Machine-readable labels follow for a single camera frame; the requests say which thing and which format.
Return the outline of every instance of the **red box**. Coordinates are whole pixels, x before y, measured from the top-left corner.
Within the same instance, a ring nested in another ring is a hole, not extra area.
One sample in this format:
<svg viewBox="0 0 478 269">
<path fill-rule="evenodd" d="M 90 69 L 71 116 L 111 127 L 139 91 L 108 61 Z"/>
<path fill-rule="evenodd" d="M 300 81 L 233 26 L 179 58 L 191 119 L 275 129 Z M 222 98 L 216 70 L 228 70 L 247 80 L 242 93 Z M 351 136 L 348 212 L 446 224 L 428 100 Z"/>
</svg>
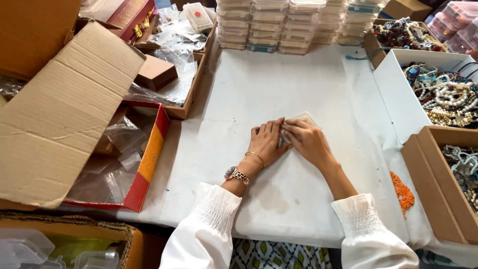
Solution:
<svg viewBox="0 0 478 269">
<path fill-rule="evenodd" d="M 141 159 L 140 167 L 133 180 L 133 184 L 126 194 L 126 197 L 121 204 L 117 203 L 93 203 L 93 202 L 78 202 L 78 201 L 63 201 L 63 204 L 78 205 L 83 207 L 91 207 L 97 209 L 106 210 L 118 210 L 118 209 L 130 209 L 136 212 L 140 212 L 143 206 L 144 198 L 148 192 L 148 188 L 151 182 L 151 178 L 158 161 L 158 156 L 163 147 L 164 136 L 169 127 L 169 117 L 164 111 L 161 104 L 143 103 L 136 101 L 123 100 L 122 104 L 129 104 L 134 107 L 148 107 L 157 108 L 158 113 L 154 122 L 154 127 L 151 131 L 148 145 L 144 151 L 143 158 Z"/>
<path fill-rule="evenodd" d="M 111 30 L 122 40 L 133 44 L 142 36 L 143 21 L 150 22 L 155 11 L 154 0 L 125 0 L 108 19 L 108 23 L 121 27 L 120 30 Z"/>
</svg>

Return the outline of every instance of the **woman's right hand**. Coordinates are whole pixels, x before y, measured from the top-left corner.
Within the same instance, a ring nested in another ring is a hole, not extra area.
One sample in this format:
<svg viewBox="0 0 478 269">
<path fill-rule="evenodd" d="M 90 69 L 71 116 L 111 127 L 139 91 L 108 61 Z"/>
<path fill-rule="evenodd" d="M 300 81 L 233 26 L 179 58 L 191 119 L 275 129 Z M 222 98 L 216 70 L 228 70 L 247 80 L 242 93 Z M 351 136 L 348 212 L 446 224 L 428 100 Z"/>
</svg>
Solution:
<svg viewBox="0 0 478 269">
<path fill-rule="evenodd" d="M 284 122 L 287 125 L 282 125 L 282 129 L 285 130 L 285 134 L 292 142 L 292 145 L 321 172 L 324 172 L 324 169 L 336 163 L 324 133 L 320 129 L 299 119 L 286 120 Z"/>
</svg>

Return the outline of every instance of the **jewelry pile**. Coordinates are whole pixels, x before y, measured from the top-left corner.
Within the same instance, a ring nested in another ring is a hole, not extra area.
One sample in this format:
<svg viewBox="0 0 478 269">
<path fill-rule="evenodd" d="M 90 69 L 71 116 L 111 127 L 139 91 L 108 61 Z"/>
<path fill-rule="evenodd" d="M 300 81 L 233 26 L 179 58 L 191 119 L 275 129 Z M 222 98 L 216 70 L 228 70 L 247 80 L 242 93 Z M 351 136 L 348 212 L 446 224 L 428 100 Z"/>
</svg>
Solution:
<svg viewBox="0 0 478 269">
<path fill-rule="evenodd" d="M 372 29 L 373 34 L 385 47 L 448 51 L 445 44 L 433 38 L 428 30 L 420 27 L 418 22 L 411 22 L 410 17 L 386 22 L 383 25 L 374 25 Z"/>
<path fill-rule="evenodd" d="M 442 154 L 471 207 L 478 211 L 478 149 L 446 145 Z"/>
<path fill-rule="evenodd" d="M 423 63 L 412 62 L 402 70 L 433 124 L 478 129 L 477 83 Z"/>
</svg>

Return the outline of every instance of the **white box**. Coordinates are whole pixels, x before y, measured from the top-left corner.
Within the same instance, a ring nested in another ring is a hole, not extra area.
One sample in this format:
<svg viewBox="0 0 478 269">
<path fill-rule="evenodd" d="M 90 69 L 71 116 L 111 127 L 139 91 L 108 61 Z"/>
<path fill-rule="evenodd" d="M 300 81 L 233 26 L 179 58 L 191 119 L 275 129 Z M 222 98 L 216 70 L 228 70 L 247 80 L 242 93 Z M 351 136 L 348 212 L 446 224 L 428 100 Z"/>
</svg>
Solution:
<svg viewBox="0 0 478 269">
<path fill-rule="evenodd" d="M 426 63 L 440 71 L 458 71 L 463 65 L 474 62 L 474 60 L 471 56 L 464 54 L 405 49 L 390 50 L 373 76 L 402 145 L 412 134 L 418 134 L 424 126 L 432 125 L 402 71 L 402 66 L 408 66 L 411 62 Z M 476 64 L 469 65 L 461 71 L 461 74 L 466 77 L 477 68 Z M 478 72 L 473 74 L 470 79 L 478 81 Z"/>
</svg>

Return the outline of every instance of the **watch face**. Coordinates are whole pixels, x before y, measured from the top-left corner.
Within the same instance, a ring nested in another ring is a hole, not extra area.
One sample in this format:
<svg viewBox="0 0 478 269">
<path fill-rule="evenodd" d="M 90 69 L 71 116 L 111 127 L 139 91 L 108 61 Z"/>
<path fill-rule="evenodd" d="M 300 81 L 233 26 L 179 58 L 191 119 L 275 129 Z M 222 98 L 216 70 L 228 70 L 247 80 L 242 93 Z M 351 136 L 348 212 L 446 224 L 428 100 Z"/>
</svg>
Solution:
<svg viewBox="0 0 478 269">
<path fill-rule="evenodd" d="M 225 179 L 228 179 L 232 176 L 232 174 L 234 173 L 234 171 L 236 171 L 236 167 L 235 166 L 232 166 L 231 168 L 229 168 L 226 173 L 224 174 L 224 178 Z"/>
</svg>

